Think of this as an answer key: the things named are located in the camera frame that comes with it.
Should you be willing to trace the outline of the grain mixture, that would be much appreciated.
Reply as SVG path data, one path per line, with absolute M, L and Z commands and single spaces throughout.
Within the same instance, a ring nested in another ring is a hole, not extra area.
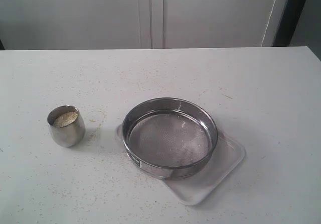
M 65 127 L 73 123 L 77 119 L 77 117 L 78 117 L 78 114 L 74 111 L 64 113 L 54 120 L 53 126 L 56 128 Z

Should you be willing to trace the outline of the stainless steel cup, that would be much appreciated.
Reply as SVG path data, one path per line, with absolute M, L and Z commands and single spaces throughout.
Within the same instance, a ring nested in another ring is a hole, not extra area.
M 54 120 L 60 115 L 74 111 L 78 114 L 77 119 L 62 128 L 56 128 L 53 126 Z M 85 123 L 83 118 L 75 106 L 63 105 L 53 109 L 47 116 L 47 123 L 49 126 L 52 139 L 60 146 L 69 148 L 82 141 L 86 133 Z

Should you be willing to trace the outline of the round steel mesh sieve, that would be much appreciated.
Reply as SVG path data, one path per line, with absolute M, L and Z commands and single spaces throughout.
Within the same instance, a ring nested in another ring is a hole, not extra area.
M 171 97 L 135 106 L 125 116 L 119 135 L 134 165 L 162 180 L 200 172 L 218 142 L 216 123 L 205 110 Z

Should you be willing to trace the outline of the white plastic tray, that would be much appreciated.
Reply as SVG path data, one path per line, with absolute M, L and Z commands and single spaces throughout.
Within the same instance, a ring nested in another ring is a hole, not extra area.
M 158 180 L 139 170 L 132 161 L 131 168 L 139 177 L 154 179 L 183 205 L 195 206 L 205 200 L 224 179 L 242 163 L 246 156 L 243 145 L 219 133 L 218 143 L 210 161 L 197 174 L 181 180 Z

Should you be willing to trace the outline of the white cabinet with doors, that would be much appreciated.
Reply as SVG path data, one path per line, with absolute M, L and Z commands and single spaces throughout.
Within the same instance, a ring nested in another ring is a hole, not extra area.
M 7 50 L 271 46 L 287 0 L 1 0 Z

